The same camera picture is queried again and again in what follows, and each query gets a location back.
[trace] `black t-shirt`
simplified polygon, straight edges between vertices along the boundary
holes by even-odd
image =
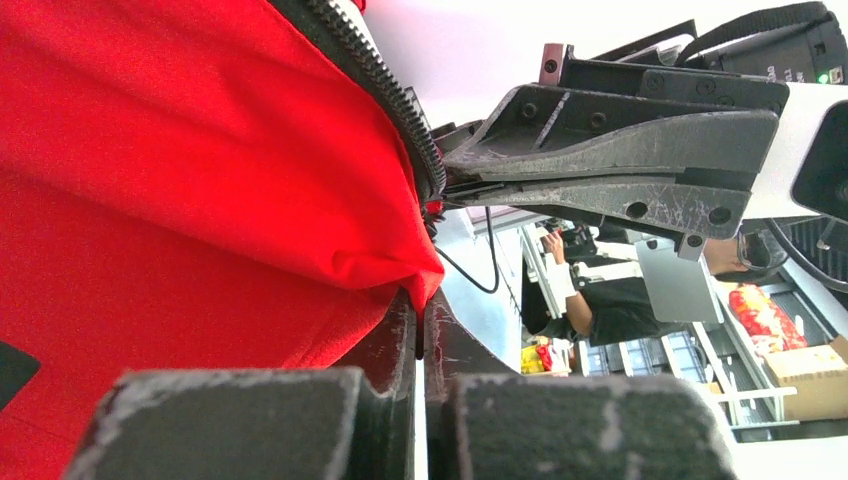
[[[616,237],[617,235],[608,235],[604,240],[615,241],[618,239]],[[596,266],[616,262],[599,259],[598,262],[587,263]],[[548,315],[542,290],[538,283],[530,283],[526,265],[523,268],[523,277],[521,316],[530,333],[575,339],[576,332],[567,318],[552,320]],[[580,289],[580,293],[592,310],[592,331],[589,335],[589,343],[595,346],[646,337],[661,337],[683,330],[687,325],[660,322],[656,319],[648,297],[648,289],[641,278],[590,283]]]

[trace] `black cable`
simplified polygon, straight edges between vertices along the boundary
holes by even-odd
[[[463,277],[465,277],[469,282],[471,282],[472,285],[479,288],[485,293],[493,294],[497,292],[498,288],[501,286],[501,272],[498,268],[498,258],[495,252],[495,233],[492,229],[492,211],[489,207],[486,207],[486,230],[489,232],[489,248],[492,251],[492,266],[495,269],[495,286],[493,286],[492,288],[486,288],[481,285],[480,282],[475,280],[471,275],[468,274],[468,272],[466,272],[462,269],[462,267],[457,265],[457,263],[453,261],[453,259],[450,258],[445,252],[443,252],[442,249],[440,249],[439,247],[436,247],[436,251],[439,253],[439,255],[444,257],[444,259],[447,260],[448,263],[453,265],[453,268],[455,268],[460,274],[462,274]]]
[[[792,244],[792,240],[789,240],[789,237],[783,233],[783,230],[780,228],[780,225],[774,221],[772,218],[765,219],[766,226],[772,235],[774,235],[774,239],[777,240],[777,243],[786,250],[786,254],[789,255],[789,258],[795,260],[805,272],[810,274],[811,277],[818,280],[825,287],[835,290],[837,292],[848,293],[848,282],[843,282],[840,280],[836,280],[835,278],[830,278],[827,274],[822,272],[819,267],[815,266],[813,262],[807,259],[803,253],[798,251],[795,248],[795,245]]]

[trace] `black zipper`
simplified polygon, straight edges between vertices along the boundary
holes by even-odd
[[[365,35],[329,0],[269,1],[383,108],[406,146],[419,201],[437,199],[447,173],[427,121]]]

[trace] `black patch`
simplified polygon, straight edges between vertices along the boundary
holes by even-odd
[[[41,368],[35,357],[0,342],[0,410],[18,394]]]

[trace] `person's hand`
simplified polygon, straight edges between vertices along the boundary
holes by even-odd
[[[562,237],[559,236],[559,231],[549,233],[542,237],[542,245],[545,246],[545,251],[554,256],[554,262],[557,265],[565,263],[565,250],[562,246]]]

